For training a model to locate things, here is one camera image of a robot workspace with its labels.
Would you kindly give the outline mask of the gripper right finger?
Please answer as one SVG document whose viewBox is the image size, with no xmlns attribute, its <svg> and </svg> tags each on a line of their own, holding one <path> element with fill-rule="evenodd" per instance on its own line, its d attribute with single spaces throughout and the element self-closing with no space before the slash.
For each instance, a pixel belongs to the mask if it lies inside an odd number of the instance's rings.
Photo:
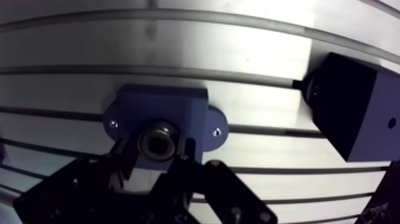
<svg viewBox="0 0 400 224">
<path fill-rule="evenodd" d="M 196 142 L 188 138 L 166 173 L 149 193 L 147 223 L 198 223 L 189 211 L 202 194 L 222 223 L 277 223 L 277 216 L 220 160 L 195 161 Z"/>
</svg>

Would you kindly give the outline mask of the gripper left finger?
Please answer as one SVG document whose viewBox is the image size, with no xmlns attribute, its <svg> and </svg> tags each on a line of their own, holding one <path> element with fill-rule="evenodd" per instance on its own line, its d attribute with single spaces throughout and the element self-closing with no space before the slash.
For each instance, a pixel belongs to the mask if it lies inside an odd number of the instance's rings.
<svg viewBox="0 0 400 224">
<path fill-rule="evenodd" d="M 12 205 L 23 223 L 162 223 L 149 196 L 124 190 L 138 157 L 138 136 L 124 137 L 97 161 L 73 160 Z"/>
</svg>

